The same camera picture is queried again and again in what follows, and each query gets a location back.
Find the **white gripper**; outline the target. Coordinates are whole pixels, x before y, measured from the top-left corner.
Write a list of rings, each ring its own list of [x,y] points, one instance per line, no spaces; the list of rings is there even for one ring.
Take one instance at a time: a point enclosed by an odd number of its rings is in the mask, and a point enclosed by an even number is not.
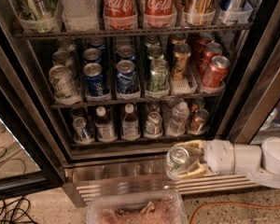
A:
[[[196,160],[189,168],[177,174],[177,180],[198,178],[210,175],[231,175],[234,169],[234,147],[230,141],[212,140],[204,144],[203,140],[191,140],[175,144],[190,156],[202,156],[205,163]]]

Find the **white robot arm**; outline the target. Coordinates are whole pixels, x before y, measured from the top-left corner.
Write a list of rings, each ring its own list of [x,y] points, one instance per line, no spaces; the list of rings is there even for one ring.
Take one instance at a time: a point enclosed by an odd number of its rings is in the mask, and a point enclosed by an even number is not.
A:
[[[258,145],[234,145],[226,140],[194,140],[179,143],[187,147],[194,162],[179,171],[177,180],[204,175],[243,175],[250,181],[280,189],[280,138],[266,138]]]

